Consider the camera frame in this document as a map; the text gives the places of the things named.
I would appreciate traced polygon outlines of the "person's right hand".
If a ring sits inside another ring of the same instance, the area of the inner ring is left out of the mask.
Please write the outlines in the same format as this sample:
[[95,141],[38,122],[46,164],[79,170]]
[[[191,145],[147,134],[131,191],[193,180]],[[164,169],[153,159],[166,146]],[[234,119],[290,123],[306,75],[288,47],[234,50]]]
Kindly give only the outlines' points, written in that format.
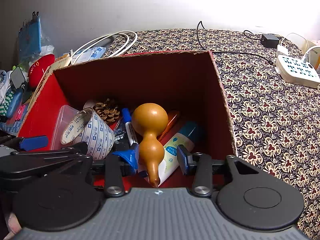
[[5,216],[5,222],[9,233],[3,239],[10,240],[21,231],[22,227],[20,226],[16,215],[12,212]]

